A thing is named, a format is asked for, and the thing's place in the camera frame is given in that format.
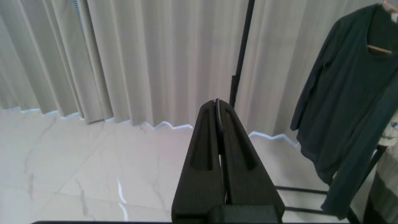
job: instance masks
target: curtain fold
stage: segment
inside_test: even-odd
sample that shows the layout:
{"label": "curtain fold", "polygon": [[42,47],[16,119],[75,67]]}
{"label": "curtain fold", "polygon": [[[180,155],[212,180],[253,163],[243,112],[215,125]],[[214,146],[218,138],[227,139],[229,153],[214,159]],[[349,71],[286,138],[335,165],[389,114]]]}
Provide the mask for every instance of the curtain fold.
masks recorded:
{"label": "curtain fold", "polygon": [[235,108],[246,131],[294,138],[297,100],[332,25],[376,2],[256,1]]}
{"label": "curtain fold", "polygon": [[0,106],[195,124],[228,100],[248,1],[0,2]]}

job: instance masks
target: white marble floor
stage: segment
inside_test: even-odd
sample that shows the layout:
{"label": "white marble floor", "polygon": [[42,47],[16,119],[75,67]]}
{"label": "white marble floor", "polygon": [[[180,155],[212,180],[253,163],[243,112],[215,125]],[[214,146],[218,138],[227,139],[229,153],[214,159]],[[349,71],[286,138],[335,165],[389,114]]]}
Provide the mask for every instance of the white marble floor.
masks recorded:
{"label": "white marble floor", "polygon": [[[0,223],[38,220],[170,221],[192,129],[77,115],[0,110]],[[327,189],[298,149],[253,136],[276,185]],[[286,206],[319,208],[324,196],[280,192]],[[338,222],[286,212],[284,222]]]}

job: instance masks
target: black pole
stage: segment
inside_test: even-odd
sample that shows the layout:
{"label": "black pole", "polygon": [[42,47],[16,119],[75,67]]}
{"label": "black pole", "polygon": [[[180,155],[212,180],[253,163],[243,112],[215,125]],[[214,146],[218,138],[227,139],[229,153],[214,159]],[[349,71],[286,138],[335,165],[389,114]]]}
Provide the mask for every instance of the black pole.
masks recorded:
{"label": "black pole", "polygon": [[243,35],[241,42],[241,49],[239,50],[238,66],[236,66],[236,73],[232,76],[231,92],[229,94],[229,104],[234,108],[236,101],[236,94],[238,92],[239,81],[241,79],[244,53],[246,51],[246,44],[248,43],[249,29],[251,23],[251,16],[253,15],[254,0],[249,0],[248,11],[246,12],[246,19],[244,21]]}

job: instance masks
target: clothing label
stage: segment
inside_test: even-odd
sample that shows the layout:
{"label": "clothing label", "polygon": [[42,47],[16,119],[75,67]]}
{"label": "clothing label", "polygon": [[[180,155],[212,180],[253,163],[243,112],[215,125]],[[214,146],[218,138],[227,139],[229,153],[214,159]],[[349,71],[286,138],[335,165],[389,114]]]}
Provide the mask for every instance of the clothing label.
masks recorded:
{"label": "clothing label", "polygon": [[391,13],[391,20],[395,23],[398,23],[398,12]]}

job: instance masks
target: clothes hanger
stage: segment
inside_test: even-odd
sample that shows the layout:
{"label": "clothes hanger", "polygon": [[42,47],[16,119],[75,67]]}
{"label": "clothes hanger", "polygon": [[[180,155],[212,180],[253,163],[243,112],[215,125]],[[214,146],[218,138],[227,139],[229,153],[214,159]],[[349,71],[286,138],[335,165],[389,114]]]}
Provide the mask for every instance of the clothes hanger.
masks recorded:
{"label": "clothes hanger", "polygon": [[[383,5],[384,8],[385,8],[385,9],[388,9],[389,11],[394,11],[394,12],[398,13],[398,8],[396,8],[394,5],[392,5],[391,3],[389,3],[387,0],[384,0],[383,3],[381,3],[381,5]],[[373,46],[373,45],[369,45],[369,44],[368,44],[368,47],[369,47],[370,49],[378,50],[378,51],[381,51],[381,52],[384,52],[384,53],[387,53],[387,54],[391,54],[391,53],[392,53],[392,51],[390,51],[390,50],[382,49],[382,48],[380,48],[380,47],[376,47],[376,46]]]}

